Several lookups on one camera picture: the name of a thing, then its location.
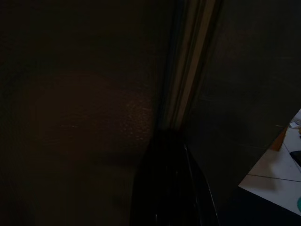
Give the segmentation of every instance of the teal object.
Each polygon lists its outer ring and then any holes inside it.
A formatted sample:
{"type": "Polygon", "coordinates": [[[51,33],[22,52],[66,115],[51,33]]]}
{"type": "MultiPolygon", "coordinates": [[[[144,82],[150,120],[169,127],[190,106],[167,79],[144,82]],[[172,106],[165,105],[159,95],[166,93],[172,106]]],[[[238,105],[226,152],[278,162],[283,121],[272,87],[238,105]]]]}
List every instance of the teal object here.
{"type": "Polygon", "coordinates": [[[297,206],[298,206],[299,211],[301,212],[301,197],[297,201],[297,206]]]}

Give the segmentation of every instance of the dark wall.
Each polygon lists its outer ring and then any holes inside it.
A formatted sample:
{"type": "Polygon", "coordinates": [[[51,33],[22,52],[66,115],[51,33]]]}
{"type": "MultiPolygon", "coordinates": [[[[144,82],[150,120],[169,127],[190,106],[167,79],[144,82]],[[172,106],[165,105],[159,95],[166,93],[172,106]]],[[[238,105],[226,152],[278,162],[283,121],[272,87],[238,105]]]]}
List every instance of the dark wall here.
{"type": "Polygon", "coordinates": [[[301,2],[225,0],[185,127],[219,207],[301,108],[301,2]]]}
{"type": "Polygon", "coordinates": [[[0,2],[1,225],[127,225],[171,0],[0,2]]]}

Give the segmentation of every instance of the tiled floor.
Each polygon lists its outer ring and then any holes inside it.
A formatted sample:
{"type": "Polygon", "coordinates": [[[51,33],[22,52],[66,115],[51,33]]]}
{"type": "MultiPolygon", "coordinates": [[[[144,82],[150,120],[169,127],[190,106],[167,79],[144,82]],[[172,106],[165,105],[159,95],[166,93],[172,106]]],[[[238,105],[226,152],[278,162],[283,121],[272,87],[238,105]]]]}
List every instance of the tiled floor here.
{"type": "Polygon", "coordinates": [[[297,129],[288,129],[280,151],[267,150],[239,186],[301,216],[301,167],[289,154],[301,150],[299,136],[297,129]]]}

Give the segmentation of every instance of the dark object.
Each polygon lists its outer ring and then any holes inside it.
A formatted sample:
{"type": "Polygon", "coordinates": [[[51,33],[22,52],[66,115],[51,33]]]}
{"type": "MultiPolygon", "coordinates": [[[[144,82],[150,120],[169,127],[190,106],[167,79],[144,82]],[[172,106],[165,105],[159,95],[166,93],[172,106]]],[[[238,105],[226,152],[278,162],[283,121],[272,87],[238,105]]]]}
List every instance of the dark object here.
{"type": "Polygon", "coordinates": [[[299,226],[301,217],[238,187],[218,212],[222,226],[299,226]]]}
{"type": "Polygon", "coordinates": [[[301,167],[301,151],[291,152],[290,155],[301,167]]]}
{"type": "Polygon", "coordinates": [[[206,179],[180,136],[159,132],[135,177],[130,226],[219,225],[206,179]]]}

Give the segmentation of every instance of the floor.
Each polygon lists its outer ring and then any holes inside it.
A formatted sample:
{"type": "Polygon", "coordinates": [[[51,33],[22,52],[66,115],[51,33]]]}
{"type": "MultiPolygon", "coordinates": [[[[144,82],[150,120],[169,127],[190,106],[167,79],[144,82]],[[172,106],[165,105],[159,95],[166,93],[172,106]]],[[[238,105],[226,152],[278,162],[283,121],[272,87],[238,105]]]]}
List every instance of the floor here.
{"type": "Polygon", "coordinates": [[[289,154],[301,150],[299,136],[297,129],[288,129],[279,152],[267,150],[239,186],[301,216],[301,167],[289,154]]]}

